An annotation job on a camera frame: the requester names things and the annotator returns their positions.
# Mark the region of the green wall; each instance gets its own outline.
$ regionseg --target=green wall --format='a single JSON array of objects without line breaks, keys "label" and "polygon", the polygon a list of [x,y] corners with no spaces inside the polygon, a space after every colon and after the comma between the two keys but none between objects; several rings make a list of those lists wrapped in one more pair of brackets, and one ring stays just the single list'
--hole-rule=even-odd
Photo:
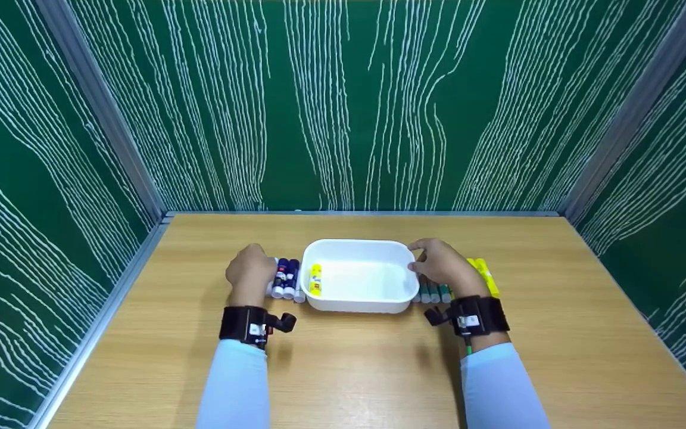
[{"label": "green wall", "polygon": [[686,368],[686,60],[576,227]]},{"label": "green wall", "polygon": [[172,210],[553,210],[682,0],[70,0]]},{"label": "green wall", "polygon": [[0,2],[0,427],[25,427],[152,228],[30,0]]}]

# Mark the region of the white label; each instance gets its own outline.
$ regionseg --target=white label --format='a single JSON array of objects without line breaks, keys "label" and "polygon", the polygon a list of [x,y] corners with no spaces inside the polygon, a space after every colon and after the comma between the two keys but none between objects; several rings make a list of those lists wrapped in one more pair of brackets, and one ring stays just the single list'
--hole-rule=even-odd
[{"label": "white label", "polygon": [[478,316],[460,316],[457,318],[457,324],[459,324],[461,328],[467,328],[468,326],[480,326],[480,323],[478,322]]},{"label": "white label", "polygon": [[255,335],[258,337],[259,335],[264,334],[264,326],[259,326],[258,324],[251,323],[250,328],[248,328],[248,332],[250,332],[251,335]]}]

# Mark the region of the white plastic container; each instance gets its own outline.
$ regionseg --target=white plastic container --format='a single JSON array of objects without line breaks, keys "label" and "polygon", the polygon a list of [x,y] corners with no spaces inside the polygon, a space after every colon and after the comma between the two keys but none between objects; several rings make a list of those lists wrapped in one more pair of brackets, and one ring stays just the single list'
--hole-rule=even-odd
[{"label": "white plastic container", "polygon": [[[318,240],[305,248],[297,281],[317,310],[400,313],[419,291],[417,275],[407,268],[413,261],[414,255],[397,241]],[[308,277],[317,263],[322,291],[314,296]]]}]

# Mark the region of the arm sleeve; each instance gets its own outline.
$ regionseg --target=arm sleeve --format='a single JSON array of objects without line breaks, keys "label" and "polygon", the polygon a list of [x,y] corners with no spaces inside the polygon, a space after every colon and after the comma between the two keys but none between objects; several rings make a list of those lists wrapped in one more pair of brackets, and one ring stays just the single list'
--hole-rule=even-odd
[{"label": "arm sleeve", "polygon": [[269,429],[266,353],[221,340],[202,392],[196,429]]},{"label": "arm sleeve", "polygon": [[462,359],[462,391],[468,429],[550,427],[512,343],[498,344]]}]

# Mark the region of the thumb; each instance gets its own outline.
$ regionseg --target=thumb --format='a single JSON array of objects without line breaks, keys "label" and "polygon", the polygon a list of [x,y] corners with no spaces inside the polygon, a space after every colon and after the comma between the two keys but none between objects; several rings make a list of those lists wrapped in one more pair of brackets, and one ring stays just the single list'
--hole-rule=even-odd
[{"label": "thumb", "polygon": [[418,272],[419,274],[425,274],[425,263],[424,262],[410,262],[408,266],[411,271]]}]

